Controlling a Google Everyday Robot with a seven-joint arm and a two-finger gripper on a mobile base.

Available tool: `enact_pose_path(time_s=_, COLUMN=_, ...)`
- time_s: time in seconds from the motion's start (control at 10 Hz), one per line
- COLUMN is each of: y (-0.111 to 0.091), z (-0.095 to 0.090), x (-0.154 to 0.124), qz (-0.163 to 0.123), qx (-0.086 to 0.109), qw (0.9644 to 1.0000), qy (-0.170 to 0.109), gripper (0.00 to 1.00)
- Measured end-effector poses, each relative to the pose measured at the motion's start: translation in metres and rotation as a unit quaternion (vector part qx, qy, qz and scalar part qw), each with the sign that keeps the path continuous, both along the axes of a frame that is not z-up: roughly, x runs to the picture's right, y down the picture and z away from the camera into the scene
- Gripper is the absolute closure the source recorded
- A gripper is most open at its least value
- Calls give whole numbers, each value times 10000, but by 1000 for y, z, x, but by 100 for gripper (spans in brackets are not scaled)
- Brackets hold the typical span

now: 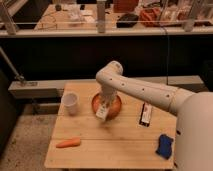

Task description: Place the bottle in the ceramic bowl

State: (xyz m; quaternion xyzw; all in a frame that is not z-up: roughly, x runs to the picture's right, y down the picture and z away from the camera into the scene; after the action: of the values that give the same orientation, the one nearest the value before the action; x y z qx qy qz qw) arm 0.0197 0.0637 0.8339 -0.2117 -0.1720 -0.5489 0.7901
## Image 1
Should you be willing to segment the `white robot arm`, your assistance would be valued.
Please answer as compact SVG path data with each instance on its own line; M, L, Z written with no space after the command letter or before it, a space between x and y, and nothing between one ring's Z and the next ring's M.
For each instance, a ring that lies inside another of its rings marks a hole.
M173 171L213 171L213 92L127 78L117 61L100 69L96 80L107 101L120 91L177 116Z

